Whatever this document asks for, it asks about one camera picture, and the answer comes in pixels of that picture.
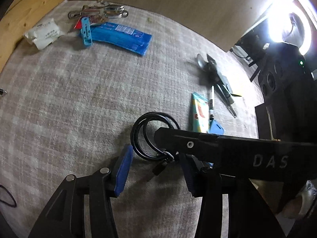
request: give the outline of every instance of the blue wet wipes package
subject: blue wet wipes package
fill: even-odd
[[[106,22],[91,27],[91,37],[94,41],[107,42],[139,55],[145,55],[152,35],[128,26]]]

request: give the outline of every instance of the white plastic package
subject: white plastic package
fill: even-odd
[[[47,47],[62,35],[63,32],[55,24],[54,19],[43,21],[23,34],[28,43],[34,43],[39,50]]]

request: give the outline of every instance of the light blue clothespin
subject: light blue clothespin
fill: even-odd
[[[91,38],[91,31],[90,31],[90,22],[88,17],[83,17],[81,19],[81,36],[82,41],[86,47],[90,47],[93,44],[93,40]]]

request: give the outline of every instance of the gray fabric surface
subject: gray fabric surface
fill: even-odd
[[[53,17],[65,31],[67,13],[82,1],[64,1]],[[90,175],[129,142],[131,126],[149,111],[170,113],[187,129],[191,93],[207,96],[195,64],[210,54],[221,72],[244,88],[235,97],[234,119],[216,96],[216,119],[226,135],[257,137],[254,106],[262,102],[252,71],[180,24],[136,8],[113,20],[153,35],[144,57],[95,42],[84,49],[76,33],[42,51],[23,40],[0,75],[0,184],[18,207],[0,205],[19,237],[27,237],[41,210],[66,175]],[[125,190],[113,199],[120,237],[194,237],[200,199],[191,197],[179,165],[146,182],[155,164],[134,156]],[[224,197],[224,216],[228,212]],[[227,217],[223,236],[226,237]]]

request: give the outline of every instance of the white lettering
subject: white lettering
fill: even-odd
[[[263,160],[263,156],[261,154],[256,154],[254,156],[254,161],[253,161],[253,166],[254,167],[258,167],[262,164],[262,160]]]
[[[275,161],[274,161],[274,156],[271,157],[270,161],[267,163],[267,166],[272,166],[272,168],[275,167]]]
[[[283,163],[284,165],[280,165],[280,168],[285,168],[287,166],[287,161],[286,159],[288,159],[288,156],[283,156],[281,159],[281,163]]]

